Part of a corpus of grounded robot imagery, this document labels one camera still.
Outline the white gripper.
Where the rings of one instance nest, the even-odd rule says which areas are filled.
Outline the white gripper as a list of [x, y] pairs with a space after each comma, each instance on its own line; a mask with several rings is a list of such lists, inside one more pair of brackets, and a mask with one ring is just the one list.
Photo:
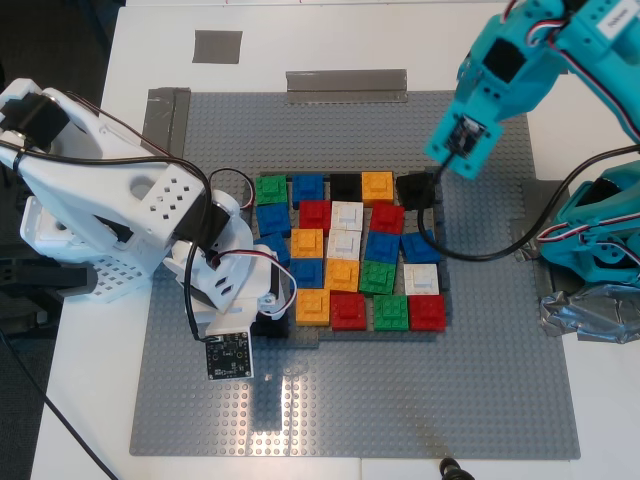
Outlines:
[[280, 297], [280, 270], [275, 253], [255, 246], [251, 228], [228, 224], [209, 251], [198, 249], [191, 281], [185, 281], [191, 244], [178, 240], [172, 247], [172, 272], [191, 298], [188, 323], [197, 340], [248, 333], [258, 319], [278, 321], [289, 302]]

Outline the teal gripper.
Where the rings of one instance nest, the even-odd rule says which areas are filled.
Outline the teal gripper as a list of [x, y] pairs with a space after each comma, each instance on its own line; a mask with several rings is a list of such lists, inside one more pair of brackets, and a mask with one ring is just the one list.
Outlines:
[[532, 111], [550, 92], [566, 63], [543, 45], [547, 29], [529, 33], [542, 20], [538, 14], [491, 17], [459, 68], [454, 119], [499, 123]]

